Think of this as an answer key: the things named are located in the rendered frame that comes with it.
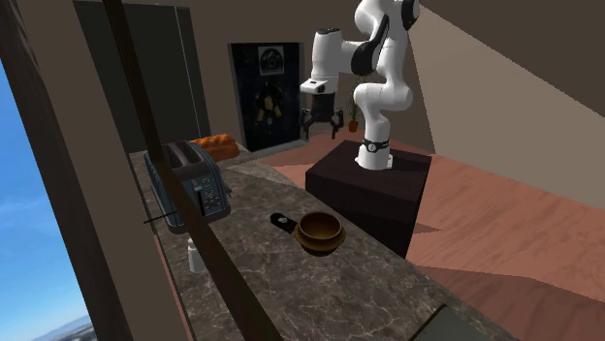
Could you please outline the black remote control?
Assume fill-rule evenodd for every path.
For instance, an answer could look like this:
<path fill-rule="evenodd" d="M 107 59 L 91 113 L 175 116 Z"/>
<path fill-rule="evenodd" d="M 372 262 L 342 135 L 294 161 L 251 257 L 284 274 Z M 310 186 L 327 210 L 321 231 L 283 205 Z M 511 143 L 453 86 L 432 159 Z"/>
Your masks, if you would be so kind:
<path fill-rule="evenodd" d="M 282 213 L 273 213 L 270 216 L 271 223 L 278 227 L 279 229 L 292 234 L 298 224 L 295 220 L 285 216 Z"/>

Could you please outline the dark tall cabinet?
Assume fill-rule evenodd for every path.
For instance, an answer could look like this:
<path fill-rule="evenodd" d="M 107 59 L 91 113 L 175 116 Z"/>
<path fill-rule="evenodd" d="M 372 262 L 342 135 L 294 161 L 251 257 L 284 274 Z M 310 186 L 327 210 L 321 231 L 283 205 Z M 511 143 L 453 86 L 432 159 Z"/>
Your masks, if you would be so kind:
<path fill-rule="evenodd" d="M 127 153 L 146 150 L 139 117 L 104 5 L 74 0 L 74 7 Z M 195 140 L 210 134 L 190 9 L 124 3 L 159 140 Z"/>

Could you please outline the grey blue toaster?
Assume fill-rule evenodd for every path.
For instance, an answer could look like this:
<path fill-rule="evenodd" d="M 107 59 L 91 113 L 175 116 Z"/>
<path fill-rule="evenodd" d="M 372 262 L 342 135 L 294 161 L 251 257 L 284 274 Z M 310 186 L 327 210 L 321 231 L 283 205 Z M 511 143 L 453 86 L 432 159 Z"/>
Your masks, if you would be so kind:
<path fill-rule="evenodd" d="M 200 145 L 180 140 L 163 144 L 162 150 L 185 192 L 208 223 L 230 214 L 228 197 L 231 195 L 231 189 L 223 181 L 221 170 L 216 162 Z M 177 214 L 175 205 L 149 155 L 144 153 L 143 159 L 151 181 L 150 187 L 169 231 L 174 234 L 186 233 L 187 227 Z"/>

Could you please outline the white bottle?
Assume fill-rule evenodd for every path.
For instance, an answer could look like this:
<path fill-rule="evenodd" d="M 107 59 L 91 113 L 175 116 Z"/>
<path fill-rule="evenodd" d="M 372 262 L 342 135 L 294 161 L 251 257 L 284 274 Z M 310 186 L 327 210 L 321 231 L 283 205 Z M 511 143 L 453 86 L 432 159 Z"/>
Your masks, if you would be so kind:
<path fill-rule="evenodd" d="M 199 253 L 193 239 L 191 237 L 187 240 L 187 255 L 189 262 L 189 269 L 193 273 L 203 273 L 207 270 L 204 260 Z"/>

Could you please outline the orange bread loaf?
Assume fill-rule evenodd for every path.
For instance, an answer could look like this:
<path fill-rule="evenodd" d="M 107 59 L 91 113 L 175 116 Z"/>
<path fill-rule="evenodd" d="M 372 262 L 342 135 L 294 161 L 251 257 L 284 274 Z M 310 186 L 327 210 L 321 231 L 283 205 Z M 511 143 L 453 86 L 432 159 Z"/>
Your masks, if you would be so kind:
<path fill-rule="evenodd" d="M 192 139 L 191 142 L 201 146 L 215 162 L 232 159 L 239 155 L 237 142 L 229 134 Z"/>

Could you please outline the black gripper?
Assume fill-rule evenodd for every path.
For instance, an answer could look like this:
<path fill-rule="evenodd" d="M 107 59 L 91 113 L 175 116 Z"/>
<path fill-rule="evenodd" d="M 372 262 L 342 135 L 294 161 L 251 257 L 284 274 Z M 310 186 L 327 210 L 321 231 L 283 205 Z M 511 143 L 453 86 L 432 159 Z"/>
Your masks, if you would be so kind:
<path fill-rule="evenodd" d="M 314 94 L 311 100 L 311 109 L 303 108 L 301 113 L 301 127 L 304 139 L 309 140 L 310 127 L 315 122 L 329 122 L 332 125 L 332 139 L 344 126 L 343 111 L 334 111 L 334 93 Z"/>

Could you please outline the brown wooden bowl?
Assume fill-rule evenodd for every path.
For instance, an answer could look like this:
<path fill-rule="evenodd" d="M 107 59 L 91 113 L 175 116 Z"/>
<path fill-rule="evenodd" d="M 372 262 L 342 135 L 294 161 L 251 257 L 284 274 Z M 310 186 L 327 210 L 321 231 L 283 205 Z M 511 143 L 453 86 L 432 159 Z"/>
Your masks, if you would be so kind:
<path fill-rule="evenodd" d="M 335 251 L 346 239 L 346 230 L 333 214 L 310 212 L 295 226 L 294 237 L 301 247 L 312 253 Z"/>

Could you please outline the dark robot stand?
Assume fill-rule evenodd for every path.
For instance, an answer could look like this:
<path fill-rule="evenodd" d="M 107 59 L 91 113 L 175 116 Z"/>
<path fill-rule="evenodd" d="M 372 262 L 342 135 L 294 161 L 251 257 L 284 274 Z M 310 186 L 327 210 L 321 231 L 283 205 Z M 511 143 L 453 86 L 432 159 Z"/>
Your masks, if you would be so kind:
<path fill-rule="evenodd" d="M 305 172 L 304 189 L 401 257 L 407 255 L 431 156 L 393 149 L 393 166 L 358 165 L 359 144 L 345 140 Z"/>

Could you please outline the potted plant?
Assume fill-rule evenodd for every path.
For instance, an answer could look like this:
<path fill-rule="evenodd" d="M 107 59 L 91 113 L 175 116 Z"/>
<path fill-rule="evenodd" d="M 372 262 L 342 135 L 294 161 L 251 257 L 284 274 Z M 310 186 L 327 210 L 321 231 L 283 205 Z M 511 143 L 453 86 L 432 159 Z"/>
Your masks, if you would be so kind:
<path fill-rule="evenodd" d="M 355 103 L 353 95 L 351 95 L 350 99 L 349 99 L 349 108 L 350 108 L 350 110 L 349 110 L 350 122 L 348 123 L 348 129 L 351 133 L 355 133 L 358 131 L 358 127 L 359 127 L 359 122 L 358 122 L 359 109 Z"/>

